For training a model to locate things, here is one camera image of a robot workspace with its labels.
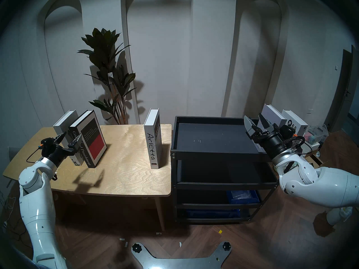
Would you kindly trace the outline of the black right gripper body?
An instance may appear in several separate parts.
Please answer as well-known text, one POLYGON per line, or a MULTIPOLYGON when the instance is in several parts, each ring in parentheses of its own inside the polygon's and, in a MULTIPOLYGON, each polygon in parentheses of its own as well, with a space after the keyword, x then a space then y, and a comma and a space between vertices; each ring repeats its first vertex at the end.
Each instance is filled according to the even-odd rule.
POLYGON ((283 125, 281 127, 273 125, 272 132, 263 132, 259 127, 256 127, 256 134, 253 136, 253 143, 257 147, 263 148, 270 159, 274 159, 277 155, 287 150, 287 143, 285 140, 292 138, 292 127, 283 125))

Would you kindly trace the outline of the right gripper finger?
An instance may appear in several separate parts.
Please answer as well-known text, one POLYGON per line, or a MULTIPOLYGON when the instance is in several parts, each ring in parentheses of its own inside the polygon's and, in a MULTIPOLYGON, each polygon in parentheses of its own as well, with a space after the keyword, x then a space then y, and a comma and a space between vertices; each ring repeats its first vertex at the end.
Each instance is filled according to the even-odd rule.
POLYGON ((246 128, 246 133, 248 135, 248 137, 250 139, 253 138, 253 136, 256 134, 256 125, 254 124, 254 122, 247 117, 246 115, 244 116, 244 126, 246 128))
POLYGON ((274 130, 270 122, 261 113, 259 113, 258 118, 259 118, 258 127, 263 132, 272 132, 274 130))

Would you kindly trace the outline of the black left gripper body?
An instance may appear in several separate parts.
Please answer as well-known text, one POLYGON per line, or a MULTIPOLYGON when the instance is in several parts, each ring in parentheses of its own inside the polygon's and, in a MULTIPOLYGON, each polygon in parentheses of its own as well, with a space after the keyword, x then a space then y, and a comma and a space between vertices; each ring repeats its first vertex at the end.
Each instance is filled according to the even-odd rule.
POLYGON ((49 159, 56 167, 68 157, 73 156, 76 150, 70 150, 54 144, 54 139, 42 140, 42 157, 49 159))

